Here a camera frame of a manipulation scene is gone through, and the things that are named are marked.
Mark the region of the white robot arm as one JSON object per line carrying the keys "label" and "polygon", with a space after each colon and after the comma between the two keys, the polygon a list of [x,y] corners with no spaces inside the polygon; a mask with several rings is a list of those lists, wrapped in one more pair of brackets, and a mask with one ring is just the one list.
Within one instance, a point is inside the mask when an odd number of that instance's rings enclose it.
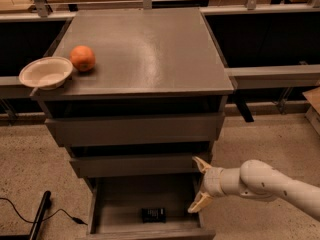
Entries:
{"label": "white robot arm", "polygon": [[320,188],[294,180],[259,160],[245,161],[239,168],[214,167],[194,156],[203,174],[202,184],[189,213],[198,213],[216,197],[228,195],[252,200],[281,198],[317,221],[320,220]]}

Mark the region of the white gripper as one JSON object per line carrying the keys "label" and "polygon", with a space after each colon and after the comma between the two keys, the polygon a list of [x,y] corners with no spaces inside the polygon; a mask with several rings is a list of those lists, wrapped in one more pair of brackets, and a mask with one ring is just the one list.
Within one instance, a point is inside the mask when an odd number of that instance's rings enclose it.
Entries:
{"label": "white gripper", "polygon": [[189,213],[198,213],[212,202],[213,197],[225,195],[220,184],[223,169],[221,167],[212,167],[198,156],[193,156],[192,160],[196,163],[198,170],[204,174],[203,186],[206,190],[206,192],[199,191],[188,208]]}

